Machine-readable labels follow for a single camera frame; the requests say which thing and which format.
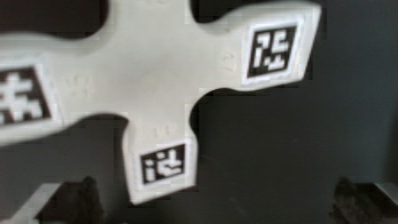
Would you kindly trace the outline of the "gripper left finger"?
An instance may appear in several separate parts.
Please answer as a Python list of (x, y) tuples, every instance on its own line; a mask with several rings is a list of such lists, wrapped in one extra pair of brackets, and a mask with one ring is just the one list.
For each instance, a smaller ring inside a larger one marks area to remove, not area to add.
[(86, 177), (80, 182), (45, 183), (6, 224), (105, 224), (94, 178)]

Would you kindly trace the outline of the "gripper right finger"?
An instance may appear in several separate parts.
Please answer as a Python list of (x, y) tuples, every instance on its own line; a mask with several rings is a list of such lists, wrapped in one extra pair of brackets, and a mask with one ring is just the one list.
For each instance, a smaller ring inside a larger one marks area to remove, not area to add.
[(340, 178), (331, 224), (398, 224), (397, 183), (354, 182)]

